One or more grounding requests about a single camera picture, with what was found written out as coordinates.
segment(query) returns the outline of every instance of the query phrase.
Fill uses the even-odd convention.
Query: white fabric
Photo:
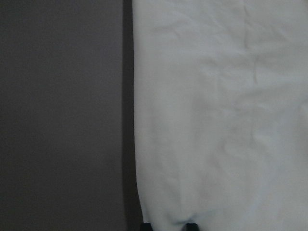
[[[308,230],[308,1],[134,0],[133,25],[144,222]]]

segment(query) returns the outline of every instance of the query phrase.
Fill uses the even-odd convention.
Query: white cloth
[[[133,25],[144,222],[308,230],[308,1],[134,0]]]

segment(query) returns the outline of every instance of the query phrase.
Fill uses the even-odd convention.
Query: wrinkled fabric
[[[133,0],[154,231],[308,230],[308,1]]]

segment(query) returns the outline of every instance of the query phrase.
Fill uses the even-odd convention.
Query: gray wall
[[[131,0],[2,0],[0,38],[0,230],[137,230]]]

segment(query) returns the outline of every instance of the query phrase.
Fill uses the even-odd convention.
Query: black object
[[[140,225],[140,231],[153,231],[150,223],[142,223]]]
[[[187,223],[186,224],[186,231],[200,231],[199,227],[195,223]]]

